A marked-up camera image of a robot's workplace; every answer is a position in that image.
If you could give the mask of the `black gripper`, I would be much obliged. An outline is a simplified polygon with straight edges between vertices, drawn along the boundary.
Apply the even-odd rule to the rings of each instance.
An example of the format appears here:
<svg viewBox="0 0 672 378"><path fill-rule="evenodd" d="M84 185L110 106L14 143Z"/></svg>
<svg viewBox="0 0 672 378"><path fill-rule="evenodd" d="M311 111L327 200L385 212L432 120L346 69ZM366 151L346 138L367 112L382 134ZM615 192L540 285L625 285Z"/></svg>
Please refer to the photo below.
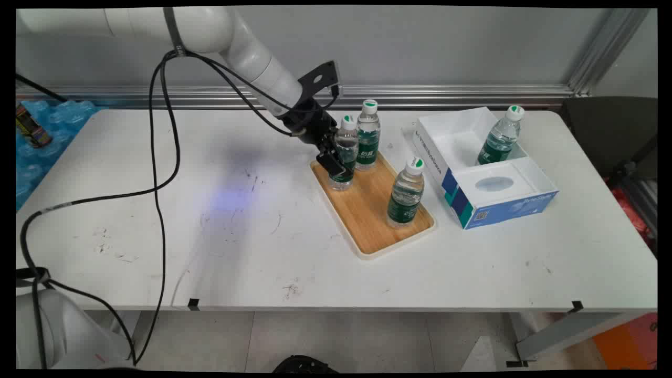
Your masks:
<svg viewBox="0 0 672 378"><path fill-rule="evenodd" d="M341 157L338 131L334 131L336 121L327 112L333 103L334 100L322 106L313 97L305 98L296 105L295 110L289 110L279 119L289 131L302 132L298 138L305 144L323 148L327 140L327 151L317 155L317 162L327 171L330 179L350 182L353 179L353 160L346 160L351 158L348 149L345 158Z"/></svg>

